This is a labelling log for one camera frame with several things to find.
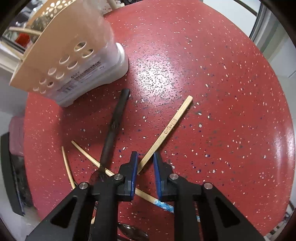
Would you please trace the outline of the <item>thin bamboo chopstick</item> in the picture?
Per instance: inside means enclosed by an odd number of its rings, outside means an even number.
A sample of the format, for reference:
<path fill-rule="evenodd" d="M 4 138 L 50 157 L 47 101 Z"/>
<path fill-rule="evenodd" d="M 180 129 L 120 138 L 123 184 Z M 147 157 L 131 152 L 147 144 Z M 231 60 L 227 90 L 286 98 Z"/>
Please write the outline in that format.
<path fill-rule="evenodd" d="M 77 149 L 87 158 L 89 159 L 90 161 L 92 161 L 92 157 L 86 153 L 84 150 L 82 150 L 79 146 L 77 147 Z M 66 153 L 65 153 L 65 150 L 64 150 L 64 147 L 62 146 L 61 147 L 61 150 L 62 150 L 62 155 L 63 155 L 63 160 L 64 160 L 64 165 L 65 165 L 65 168 L 66 168 L 66 172 L 67 172 L 67 176 L 68 176 L 68 179 L 69 179 L 69 182 L 70 182 L 70 185 L 71 185 L 71 188 L 72 190 L 76 187 L 76 183 L 74 182 L 74 179 L 72 177 L 72 174 L 71 174 L 71 170 L 70 170 L 70 166 L 68 164 L 68 160 L 67 160 L 67 156 L 66 156 Z"/>

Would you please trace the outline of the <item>black handle spoon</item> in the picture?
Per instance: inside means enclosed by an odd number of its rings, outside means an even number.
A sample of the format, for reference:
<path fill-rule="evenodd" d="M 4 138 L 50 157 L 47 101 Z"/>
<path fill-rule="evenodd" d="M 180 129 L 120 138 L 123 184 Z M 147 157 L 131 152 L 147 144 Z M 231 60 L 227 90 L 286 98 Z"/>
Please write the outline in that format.
<path fill-rule="evenodd" d="M 104 172 L 104 168 L 108 169 L 111 164 L 116 136 L 129 95 L 130 90 L 128 88 L 121 90 L 120 97 L 114 109 L 107 136 L 105 138 L 105 142 L 101 152 L 99 160 L 101 165 L 99 169 L 91 175 L 89 180 L 91 185 L 94 185 L 97 181 L 104 181 L 107 178 L 107 175 Z"/>

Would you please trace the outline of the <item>blue patterned chopstick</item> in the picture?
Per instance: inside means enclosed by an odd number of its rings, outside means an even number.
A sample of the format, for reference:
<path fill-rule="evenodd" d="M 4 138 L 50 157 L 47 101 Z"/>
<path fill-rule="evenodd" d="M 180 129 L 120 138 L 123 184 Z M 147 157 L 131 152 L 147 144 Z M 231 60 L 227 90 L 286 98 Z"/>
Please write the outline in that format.
<path fill-rule="evenodd" d="M 71 143 L 74 145 L 74 147 L 81 153 L 83 154 L 89 161 L 91 161 L 97 168 L 99 168 L 100 162 L 97 161 L 96 159 L 94 159 L 92 156 L 90 156 L 86 151 L 84 151 L 76 142 L 71 141 Z M 160 200 L 158 200 L 157 198 L 154 198 L 153 196 L 143 192 L 142 190 L 136 188 L 135 189 L 135 195 L 137 195 L 138 197 L 150 202 L 151 204 L 166 210 L 170 213 L 174 212 L 174 207 L 170 204 L 167 204 L 166 202 L 161 202 Z"/>

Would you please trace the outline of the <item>printed bamboo chopstick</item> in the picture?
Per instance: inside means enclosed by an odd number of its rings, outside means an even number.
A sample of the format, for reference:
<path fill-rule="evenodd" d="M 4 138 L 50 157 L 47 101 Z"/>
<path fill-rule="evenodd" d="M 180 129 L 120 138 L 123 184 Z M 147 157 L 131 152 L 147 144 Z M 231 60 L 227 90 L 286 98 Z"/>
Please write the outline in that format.
<path fill-rule="evenodd" d="M 154 144 L 151 146 L 151 148 L 147 151 L 147 153 L 145 154 L 145 156 L 143 157 L 143 159 L 140 161 L 140 163 L 138 165 L 138 171 L 137 171 L 138 174 L 142 171 L 142 169 L 144 168 L 146 163 L 149 161 L 151 156 L 154 154 L 154 152 L 156 152 L 158 150 L 158 148 L 161 146 L 161 144 L 165 141 L 165 139 L 167 138 L 169 133 L 173 130 L 173 128 L 175 127 L 175 125 L 177 124 L 179 119 L 182 117 L 182 115 L 185 113 L 185 111 L 187 110 L 187 108 L 191 104 L 192 100 L 193 100 L 193 97 L 190 95 L 185 99 L 185 101 L 183 102 L 181 107 L 178 109 L 176 114 L 173 116 L 173 118 L 170 120 L 170 122 L 168 123 L 166 128 L 159 135 L 159 137 L 154 142 Z"/>

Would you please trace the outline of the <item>long bamboo chopstick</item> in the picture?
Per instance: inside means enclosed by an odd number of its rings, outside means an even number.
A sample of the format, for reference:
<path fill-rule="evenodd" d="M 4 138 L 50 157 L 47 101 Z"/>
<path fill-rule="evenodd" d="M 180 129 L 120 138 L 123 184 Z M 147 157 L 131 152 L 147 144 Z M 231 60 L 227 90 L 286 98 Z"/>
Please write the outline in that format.
<path fill-rule="evenodd" d="M 9 27 L 9 31 L 26 33 L 26 34 L 33 35 L 33 36 L 40 36 L 42 34 L 41 31 L 32 30 L 32 29 L 28 29 L 28 28 L 19 28 L 19 27 Z"/>

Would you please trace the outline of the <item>steel spoon grey handle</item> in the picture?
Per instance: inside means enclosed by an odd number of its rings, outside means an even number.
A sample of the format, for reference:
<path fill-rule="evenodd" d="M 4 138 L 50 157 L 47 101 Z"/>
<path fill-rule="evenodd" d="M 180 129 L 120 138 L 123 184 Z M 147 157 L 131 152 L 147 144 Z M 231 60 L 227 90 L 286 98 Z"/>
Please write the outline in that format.
<path fill-rule="evenodd" d="M 31 29 L 39 32 L 43 32 L 43 30 L 48 26 L 52 19 L 49 16 L 40 16 L 36 18 L 31 24 Z"/>

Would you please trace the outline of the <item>black chair back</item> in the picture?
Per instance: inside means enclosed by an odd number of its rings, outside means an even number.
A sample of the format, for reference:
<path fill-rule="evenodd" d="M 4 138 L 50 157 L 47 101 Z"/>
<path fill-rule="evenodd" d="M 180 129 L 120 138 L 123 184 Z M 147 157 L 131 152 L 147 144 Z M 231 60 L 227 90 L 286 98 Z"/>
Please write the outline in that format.
<path fill-rule="evenodd" d="M 24 216 L 25 208 L 34 206 L 26 175 L 25 160 L 24 157 L 10 152 L 9 143 L 9 133 L 1 135 L 1 170 L 4 187 L 12 211 Z"/>

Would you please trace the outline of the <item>beige utensil holder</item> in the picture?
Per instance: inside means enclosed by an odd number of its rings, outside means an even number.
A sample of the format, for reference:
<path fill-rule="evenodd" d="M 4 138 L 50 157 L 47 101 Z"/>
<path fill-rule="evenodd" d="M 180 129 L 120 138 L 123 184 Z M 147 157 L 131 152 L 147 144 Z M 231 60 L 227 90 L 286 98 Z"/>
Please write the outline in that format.
<path fill-rule="evenodd" d="M 128 71 L 128 58 L 94 1 L 58 1 L 53 16 L 14 71 L 10 85 L 59 106 L 110 84 Z"/>

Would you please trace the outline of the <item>beige flower pattern cart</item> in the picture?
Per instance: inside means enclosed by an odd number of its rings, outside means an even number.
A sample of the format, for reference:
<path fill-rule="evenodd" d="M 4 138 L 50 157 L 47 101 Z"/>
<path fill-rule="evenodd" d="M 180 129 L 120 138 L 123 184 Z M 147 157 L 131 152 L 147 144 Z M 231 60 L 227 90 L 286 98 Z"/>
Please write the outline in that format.
<path fill-rule="evenodd" d="M 40 6 L 33 9 L 30 14 L 29 20 L 26 23 L 26 27 L 32 25 L 34 20 L 38 17 L 46 16 L 50 20 L 55 17 L 62 9 L 66 8 L 68 5 L 72 4 L 73 1 L 45 1 Z"/>

